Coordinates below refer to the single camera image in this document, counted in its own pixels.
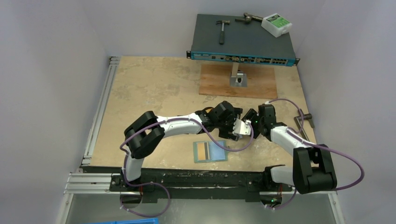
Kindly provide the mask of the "teal card holder wallet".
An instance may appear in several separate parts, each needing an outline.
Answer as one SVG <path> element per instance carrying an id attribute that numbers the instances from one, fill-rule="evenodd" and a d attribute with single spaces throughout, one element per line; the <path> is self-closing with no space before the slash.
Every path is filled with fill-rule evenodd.
<path id="1" fill-rule="evenodd" d="M 210 153 L 210 158 L 207 161 L 198 161 L 197 160 L 197 143 L 203 141 L 197 141 L 193 143 L 193 155 L 195 163 L 207 163 L 207 162 L 219 162 L 219 161 L 227 161 L 228 160 L 228 152 L 223 148 L 219 147 L 212 141 L 206 141 L 208 143 L 208 150 Z"/>

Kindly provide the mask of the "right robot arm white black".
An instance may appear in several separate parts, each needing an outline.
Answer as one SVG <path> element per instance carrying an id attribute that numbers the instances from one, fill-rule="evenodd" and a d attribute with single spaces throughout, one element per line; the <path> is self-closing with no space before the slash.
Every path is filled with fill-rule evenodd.
<path id="1" fill-rule="evenodd" d="M 260 105 L 259 110 L 249 109 L 242 121 L 250 121 L 254 138 L 259 135 L 287 151 L 292 166 L 274 165 L 264 169 L 262 183 L 273 190 L 280 184 L 294 187 L 300 194 L 334 190 L 337 177 L 331 153 L 324 145 L 315 146 L 305 141 L 283 122 L 277 122 L 273 105 Z"/>

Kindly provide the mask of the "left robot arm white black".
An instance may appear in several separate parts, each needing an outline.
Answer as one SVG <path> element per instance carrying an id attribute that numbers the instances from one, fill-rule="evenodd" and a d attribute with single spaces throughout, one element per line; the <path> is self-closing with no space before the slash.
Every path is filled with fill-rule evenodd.
<path id="1" fill-rule="evenodd" d="M 152 154 L 164 138 L 210 133 L 218 129 L 219 137 L 238 140 L 232 131 L 242 112 L 242 108 L 234 107 L 227 101 L 184 116 L 163 117 L 153 111 L 145 112 L 124 131 L 125 140 L 120 148 L 126 153 L 126 160 L 121 185 L 128 191 L 138 188 L 145 157 Z"/>

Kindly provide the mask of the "plywood board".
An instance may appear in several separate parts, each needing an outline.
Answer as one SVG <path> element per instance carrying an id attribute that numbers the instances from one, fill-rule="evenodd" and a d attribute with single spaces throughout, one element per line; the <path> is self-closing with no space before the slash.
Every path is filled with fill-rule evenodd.
<path id="1" fill-rule="evenodd" d="M 200 74 L 200 95 L 223 97 L 275 99 L 278 98 L 275 70 L 263 65 L 240 65 L 247 75 L 247 87 L 231 87 L 232 65 L 203 64 Z"/>

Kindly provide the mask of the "small claw hammer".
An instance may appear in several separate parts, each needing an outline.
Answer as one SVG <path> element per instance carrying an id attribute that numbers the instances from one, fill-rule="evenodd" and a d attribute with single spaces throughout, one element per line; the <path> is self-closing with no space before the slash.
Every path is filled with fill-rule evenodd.
<path id="1" fill-rule="evenodd" d="M 230 21 L 227 20 L 220 20 L 216 21 L 216 25 L 221 24 L 221 30 L 219 35 L 219 44 L 223 45 L 225 43 L 225 25 L 229 25 Z"/>

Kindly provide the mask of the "white green box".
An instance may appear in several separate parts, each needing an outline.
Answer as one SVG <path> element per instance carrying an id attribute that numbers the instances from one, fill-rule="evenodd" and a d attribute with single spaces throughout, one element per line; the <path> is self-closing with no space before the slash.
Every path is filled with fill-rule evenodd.
<path id="1" fill-rule="evenodd" d="M 261 27 L 272 34 L 275 38 L 278 38 L 290 32 L 292 23 L 279 14 L 272 14 L 263 18 Z"/>

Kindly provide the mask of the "dark hammer tool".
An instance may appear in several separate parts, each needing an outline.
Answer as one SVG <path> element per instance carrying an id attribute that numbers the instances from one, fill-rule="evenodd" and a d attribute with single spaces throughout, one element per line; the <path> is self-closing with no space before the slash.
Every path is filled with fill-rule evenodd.
<path id="1" fill-rule="evenodd" d="M 249 13 L 244 13 L 243 14 L 244 18 L 237 18 L 235 19 L 236 22 L 243 22 L 245 24 L 250 24 L 252 21 L 257 21 L 257 22 L 262 22 L 263 17 L 252 15 Z"/>

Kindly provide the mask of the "blue plastic bin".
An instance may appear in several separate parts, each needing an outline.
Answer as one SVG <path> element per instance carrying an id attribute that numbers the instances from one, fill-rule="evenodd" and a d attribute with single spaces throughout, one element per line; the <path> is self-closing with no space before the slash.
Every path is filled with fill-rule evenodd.
<path id="1" fill-rule="evenodd" d="M 136 220 L 121 220 L 121 221 L 108 221 L 108 222 L 97 222 L 88 224 L 159 224 L 158 218 L 145 218 Z"/>

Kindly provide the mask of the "metal post stand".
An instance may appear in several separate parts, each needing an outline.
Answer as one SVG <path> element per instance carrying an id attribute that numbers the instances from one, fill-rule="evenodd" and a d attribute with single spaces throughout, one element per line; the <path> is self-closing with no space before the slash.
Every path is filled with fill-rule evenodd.
<path id="1" fill-rule="evenodd" d="M 247 75 L 239 70 L 239 63 L 232 64 L 229 84 L 231 87 L 247 87 Z"/>

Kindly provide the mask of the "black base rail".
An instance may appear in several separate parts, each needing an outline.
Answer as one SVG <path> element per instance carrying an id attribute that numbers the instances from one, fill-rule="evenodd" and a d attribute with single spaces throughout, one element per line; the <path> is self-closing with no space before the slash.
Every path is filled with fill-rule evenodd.
<path id="1" fill-rule="evenodd" d="M 263 172 L 143 168 L 133 183 L 124 179 L 120 167 L 81 166 L 77 173 L 112 174 L 110 193 L 137 196 L 142 203 L 168 198 L 280 203 L 281 193 L 293 191 L 285 184 L 267 188 Z"/>

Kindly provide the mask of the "aluminium frame rail left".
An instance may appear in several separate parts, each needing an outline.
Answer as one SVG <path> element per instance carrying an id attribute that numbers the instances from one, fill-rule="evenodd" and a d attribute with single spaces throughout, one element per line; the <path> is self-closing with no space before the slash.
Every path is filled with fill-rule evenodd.
<path id="1" fill-rule="evenodd" d="M 99 98 L 99 104 L 96 113 L 93 118 L 92 126 L 88 135 L 87 143 L 85 146 L 85 152 L 82 158 L 81 166 L 90 166 L 93 157 L 93 151 L 100 131 L 100 126 L 106 110 L 106 105 L 110 96 L 111 87 L 113 85 L 113 79 L 117 73 L 121 56 L 112 56 L 109 59 L 109 66 L 105 78 L 105 82 L 102 88 L 102 92 Z"/>

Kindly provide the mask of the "aluminium frame rail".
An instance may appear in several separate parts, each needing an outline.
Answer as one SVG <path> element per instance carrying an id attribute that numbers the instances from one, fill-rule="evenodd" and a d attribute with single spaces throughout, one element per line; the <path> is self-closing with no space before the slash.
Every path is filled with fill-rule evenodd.
<path id="1" fill-rule="evenodd" d="M 106 105 L 110 96 L 111 87 L 113 85 L 113 79 L 117 73 L 121 56 L 112 56 L 109 59 L 109 66 L 105 78 L 105 82 L 102 88 L 102 92 L 99 98 L 99 104 L 96 113 L 93 118 L 92 126 L 88 135 L 87 143 L 85 146 L 85 152 L 82 158 L 81 166 L 90 166 L 93 157 L 93 151 L 100 131 L 100 126 L 106 110 Z"/>
<path id="2" fill-rule="evenodd" d="M 72 173 L 69 174 L 65 194 L 108 194 L 112 174 Z"/>

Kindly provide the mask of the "aluminium frame rail front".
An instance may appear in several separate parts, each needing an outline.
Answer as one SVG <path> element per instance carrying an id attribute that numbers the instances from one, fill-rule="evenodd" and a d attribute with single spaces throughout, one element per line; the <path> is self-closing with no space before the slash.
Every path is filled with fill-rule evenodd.
<path id="1" fill-rule="evenodd" d="M 108 194 L 112 174 L 72 173 L 69 174 L 65 194 Z"/>

